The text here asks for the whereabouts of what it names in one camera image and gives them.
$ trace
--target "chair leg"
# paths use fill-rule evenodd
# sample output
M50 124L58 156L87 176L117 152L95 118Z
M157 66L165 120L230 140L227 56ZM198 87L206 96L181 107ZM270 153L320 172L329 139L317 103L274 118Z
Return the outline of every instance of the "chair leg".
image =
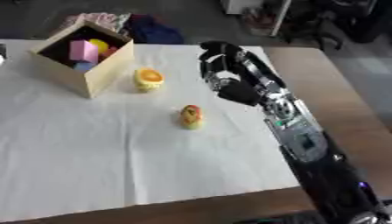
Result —
M319 36L322 37L322 38L325 38L325 39L331 39L331 40L335 41L336 42L336 46L335 46L336 50L340 50L341 47L343 46L343 40L341 40L340 38L332 35L331 33L321 32L319 34Z
M316 40L316 42L318 43L318 48L321 51L324 51L326 48L325 48L325 43L324 43L323 38L319 34L314 34L313 37L314 37L314 40Z

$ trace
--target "wooden table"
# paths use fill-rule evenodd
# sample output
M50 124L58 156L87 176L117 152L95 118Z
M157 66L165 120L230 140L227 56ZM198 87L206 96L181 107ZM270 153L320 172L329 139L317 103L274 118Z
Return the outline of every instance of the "wooden table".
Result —
M376 192L391 198L392 137L335 66L315 49L268 48L266 52L289 88L306 102ZM19 223L219 224L307 209L312 209L312 203L297 187Z

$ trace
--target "dark cloth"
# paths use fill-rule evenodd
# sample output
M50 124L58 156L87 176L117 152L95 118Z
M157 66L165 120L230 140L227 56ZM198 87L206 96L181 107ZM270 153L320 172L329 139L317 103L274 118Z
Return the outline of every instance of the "dark cloth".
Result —
M184 43L181 34L173 28L160 24L148 15L132 15L123 29L129 33L135 43L180 45Z

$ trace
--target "red object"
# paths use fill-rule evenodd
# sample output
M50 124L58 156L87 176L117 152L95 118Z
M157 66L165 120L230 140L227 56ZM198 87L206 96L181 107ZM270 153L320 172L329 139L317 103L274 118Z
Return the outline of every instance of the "red object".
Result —
M111 46L106 52L103 52L101 55L104 59L110 57L113 53L118 51L118 48L115 46Z

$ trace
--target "toy apple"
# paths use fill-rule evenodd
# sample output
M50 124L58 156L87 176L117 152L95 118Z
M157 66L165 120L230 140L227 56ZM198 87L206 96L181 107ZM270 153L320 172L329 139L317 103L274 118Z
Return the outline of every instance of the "toy apple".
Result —
M188 105L181 111L181 123L190 130L196 130L203 124L201 109L195 105Z

